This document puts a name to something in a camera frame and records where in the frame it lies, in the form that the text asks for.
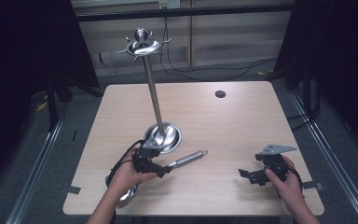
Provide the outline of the black curtain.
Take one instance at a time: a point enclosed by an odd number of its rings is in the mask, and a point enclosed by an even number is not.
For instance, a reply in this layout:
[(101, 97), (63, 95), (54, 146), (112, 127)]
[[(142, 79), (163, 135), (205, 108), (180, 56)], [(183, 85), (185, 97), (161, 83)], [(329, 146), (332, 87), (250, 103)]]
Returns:
[(38, 91), (98, 87), (71, 0), (0, 0), (0, 168)]
[(358, 0), (295, 0), (275, 70), (314, 77), (358, 133)]

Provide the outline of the white wall socket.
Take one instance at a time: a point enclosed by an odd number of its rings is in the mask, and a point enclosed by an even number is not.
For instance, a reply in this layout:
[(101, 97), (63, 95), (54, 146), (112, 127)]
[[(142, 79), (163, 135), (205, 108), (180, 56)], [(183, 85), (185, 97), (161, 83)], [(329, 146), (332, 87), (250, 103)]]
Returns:
[(181, 7), (180, 0), (158, 0), (159, 9), (177, 9)]

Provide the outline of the person's left hand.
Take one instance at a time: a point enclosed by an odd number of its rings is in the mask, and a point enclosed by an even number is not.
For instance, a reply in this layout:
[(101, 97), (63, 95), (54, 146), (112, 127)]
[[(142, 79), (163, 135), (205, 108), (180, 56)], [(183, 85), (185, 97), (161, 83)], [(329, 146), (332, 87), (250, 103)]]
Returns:
[(123, 159), (113, 175), (107, 189), (107, 194), (111, 199), (119, 200), (129, 189), (135, 185), (155, 178), (155, 173), (137, 173), (132, 162), (132, 154), (135, 147)]

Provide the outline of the metal utensil rack stand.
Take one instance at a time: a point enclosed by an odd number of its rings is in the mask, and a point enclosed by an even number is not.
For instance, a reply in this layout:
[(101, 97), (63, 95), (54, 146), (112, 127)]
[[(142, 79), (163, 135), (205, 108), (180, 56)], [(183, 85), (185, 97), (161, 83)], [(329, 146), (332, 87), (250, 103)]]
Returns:
[(138, 59), (143, 61), (147, 85), (156, 118), (156, 124), (146, 131), (145, 138), (147, 140), (153, 140), (157, 144), (157, 149), (160, 153), (170, 153), (179, 147), (182, 141), (182, 133), (176, 125), (164, 122), (162, 119), (158, 101), (158, 92), (150, 59), (151, 55), (162, 53), (162, 47), (165, 43), (168, 43), (168, 40), (158, 41), (153, 38), (152, 32), (148, 33), (144, 28), (138, 28), (134, 32), (133, 40), (130, 40), (128, 37), (126, 40), (129, 44), (126, 48), (120, 50), (119, 53), (128, 53), (133, 57), (134, 61)]

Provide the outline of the person's right hand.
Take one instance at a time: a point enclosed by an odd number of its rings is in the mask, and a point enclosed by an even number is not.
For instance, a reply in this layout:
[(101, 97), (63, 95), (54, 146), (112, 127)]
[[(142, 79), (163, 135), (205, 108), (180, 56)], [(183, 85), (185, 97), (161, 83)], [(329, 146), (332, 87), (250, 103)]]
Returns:
[(296, 174), (289, 170), (285, 181), (281, 181), (269, 168), (265, 169), (265, 174), (277, 189), (287, 211), (293, 216), (297, 215), (305, 201)]

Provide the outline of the black stand leg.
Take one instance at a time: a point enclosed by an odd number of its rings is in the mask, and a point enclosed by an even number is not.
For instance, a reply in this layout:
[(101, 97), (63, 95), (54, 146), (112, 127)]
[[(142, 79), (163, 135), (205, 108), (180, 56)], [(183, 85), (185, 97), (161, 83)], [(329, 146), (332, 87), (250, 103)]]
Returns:
[(47, 97), (48, 97), (48, 112), (49, 112), (49, 128), (48, 130), (52, 132), (58, 122), (58, 113), (55, 101), (55, 91), (53, 88), (54, 81), (52, 77), (48, 78), (47, 82)]

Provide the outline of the black horizontal bar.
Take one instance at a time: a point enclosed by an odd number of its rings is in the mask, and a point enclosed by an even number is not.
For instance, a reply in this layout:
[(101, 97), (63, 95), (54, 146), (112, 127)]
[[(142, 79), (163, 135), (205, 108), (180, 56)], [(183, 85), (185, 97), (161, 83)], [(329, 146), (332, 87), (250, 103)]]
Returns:
[(243, 13), (265, 13), (265, 12), (284, 12), (291, 11), (295, 4), (273, 4), (273, 5), (253, 5), (238, 7), (194, 7), (177, 9), (154, 9), (144, 11), (126, 11), (112, 13), (89, 13), (75, 16), (76, 21), (118, 21), (151, 18), (169, 18), (185, 16), (206, 16), (224, 14), (243, 14)]

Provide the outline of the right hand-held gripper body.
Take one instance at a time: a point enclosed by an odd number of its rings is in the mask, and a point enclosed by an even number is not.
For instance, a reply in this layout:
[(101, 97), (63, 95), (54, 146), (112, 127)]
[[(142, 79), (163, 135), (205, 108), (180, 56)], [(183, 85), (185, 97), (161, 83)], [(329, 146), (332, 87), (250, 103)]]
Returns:
[(296, 150), (295, 147), (269, 144), (258, 154), (255, 154), (255, 159), (262, 161), (266, 168), (269, 168), (281, 181), (285, 181), (288, 166), (282, 154), (294, 150)]

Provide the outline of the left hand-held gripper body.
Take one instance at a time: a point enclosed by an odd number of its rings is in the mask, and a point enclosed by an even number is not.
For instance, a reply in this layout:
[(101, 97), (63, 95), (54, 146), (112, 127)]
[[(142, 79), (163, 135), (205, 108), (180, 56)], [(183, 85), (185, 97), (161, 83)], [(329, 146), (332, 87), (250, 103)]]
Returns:
[(132, 161), (137, 173), (154, 173), (152, 159), (162, 150), (161, 145), (154, 137), (145, 139), (132, 155)]

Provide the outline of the metal floor rail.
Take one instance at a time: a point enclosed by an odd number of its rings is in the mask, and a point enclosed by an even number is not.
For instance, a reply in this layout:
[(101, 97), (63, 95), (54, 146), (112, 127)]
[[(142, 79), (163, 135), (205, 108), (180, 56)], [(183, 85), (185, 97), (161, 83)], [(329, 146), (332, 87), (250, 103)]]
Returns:
[(21, 194), (15, 202), (5, 224), (22, 223), (29, 204), (34, 196), (39, 179), (48, 161), (49, 154), (61, 132), (63, 120), (67, 117), (68, 107), (69, 104), (65, 104), (62, 107), (62, 112), (60, 113), (57, 123), (54, 125), (52, 130), (48, 132), (48, 136), (39, 152), (33, 169), (29, 174), (28, 179), (22, 188)]
[(300, 114), (300, 117), (305, 121), (305, 124), (307, 125), (307, 128), (309, 129), (312, 137), (316, 141), (318, 148), (321, 150), (325, 160), (335, 175), (337, 182), (342, 187), (347, 198), (351, 202), (352, 207), (358, 215), (358, 188), (355, 186), (348, 173), (345, 171), (342, 163), (339, 161), (330, 144), (326, 140), (317, 122), (307, 115), (305, 105), (300, 96), (295, 92), (291, 92), (290, 96), (294, 105), (296, 106), (297, 111)]

